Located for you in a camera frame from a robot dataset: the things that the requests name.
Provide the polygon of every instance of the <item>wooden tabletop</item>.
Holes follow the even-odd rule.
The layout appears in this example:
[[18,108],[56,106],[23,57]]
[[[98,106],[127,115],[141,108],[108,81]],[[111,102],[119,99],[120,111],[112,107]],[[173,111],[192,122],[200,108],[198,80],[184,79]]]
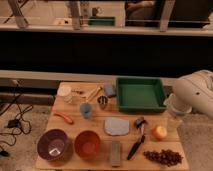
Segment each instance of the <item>wooden tabletop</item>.
[[[91,91],[97,86],[102,86],[101,83],[71,83],[63,82],[62,85],[70,85],[72,89]],[[85,102],[80,96],[75,97],[75,101],[71,104],[66,103],[61,97],[56,97],[52,112],[47,124],[46,130],[60,128],[64,130],[71,140],[71,145],[66,151],[66,154],[57,161],[48,162],[40,157],[36,161],[36,168],[38,169],[73,169],[73,170],[142,170],[142,171],[160,171],[160,170],[175,170],[175,171],[185,171],[188,170],[188,163],[180,143],[177,130],[168,128],[169,124],[169,114],[167,112],[160,114],[146,114],[137,113],[126,114],[118,111],[116,105],[116,98],[110,98],[107,107],[102,110],[97,104],[97,97],[104,94],[104,92],[99,92],[99,94],[89,103],[92,105],[92,119],[84,119],[79,111],[79,106],[81,103]],[[61,112],[69,115],[74,120],[73,125],[69,125],[64,122],[60,117],[53,116],[53,113]],[[148,134],[146,136],[146,141],[140,146],[136,154],[131,160],[126,160],[126,157],[133,145],[133,143],[138,139],[139,132],[134,128],[134,121],[141,115],[148,121]],[[109,136],[104,131],[104,121],[106,117],[118,117],[130,121],[130,133],[125,136]],[[150,134],[150,130],[155,125],[163,125],[168,128],[168,136],[161,142],[156,141]],[[75,152],[73,148],[73,143],[76,136],[84,130],[93,130],[101,138],[101,150],[98,156],[92,161],[82,160]],[[110,166],[109,156],[110,156],[110,145],[112,140],[118,140],[121,142],[121,166],[113,168]],[[173,151],[179,152],[183,157],[182,164],[176,166],[167,167],[160,165],[155,162],[147,160],[143,152],[144,151],[161,151],[161,149],[171,149]]]

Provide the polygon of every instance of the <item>electrical outlet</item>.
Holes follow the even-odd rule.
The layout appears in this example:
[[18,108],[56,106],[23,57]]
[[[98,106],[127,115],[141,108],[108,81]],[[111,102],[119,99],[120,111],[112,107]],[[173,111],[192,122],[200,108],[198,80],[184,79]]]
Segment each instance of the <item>electrical outlet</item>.
[[19,80],[18,79],[11,79],[12,83],[15,85],[15,86],[20,86],[20,83],[19,83]]

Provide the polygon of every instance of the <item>orange bowl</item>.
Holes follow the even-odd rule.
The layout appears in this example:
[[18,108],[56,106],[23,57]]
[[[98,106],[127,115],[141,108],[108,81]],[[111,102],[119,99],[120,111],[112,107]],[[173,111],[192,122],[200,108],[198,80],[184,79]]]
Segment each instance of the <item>orange bowl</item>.
[[75,152],[85,160],[93,159],[100,151],[101,140],[94,131],[83,131],[75,139]]

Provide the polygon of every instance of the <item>purple bowl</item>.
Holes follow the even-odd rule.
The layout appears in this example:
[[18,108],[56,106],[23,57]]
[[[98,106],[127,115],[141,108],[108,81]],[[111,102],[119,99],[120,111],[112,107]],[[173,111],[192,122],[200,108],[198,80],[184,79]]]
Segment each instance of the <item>purple bowl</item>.
[[59,159],[63,156],[69,145],[67,134],[60,129],[51,129],[45,132],[38,144],[38,155],[48,161]]

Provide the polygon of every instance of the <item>pile of coffee beans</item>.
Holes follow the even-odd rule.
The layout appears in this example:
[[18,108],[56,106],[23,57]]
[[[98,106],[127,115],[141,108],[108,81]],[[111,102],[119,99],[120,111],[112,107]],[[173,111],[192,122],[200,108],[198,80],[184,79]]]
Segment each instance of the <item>pile of coffee beans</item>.
[[143,154],[147,159],[169,167],[182,163],[182,156],[178,152],[173,152],[172,150],[162,150],[161,152],[145,151]]

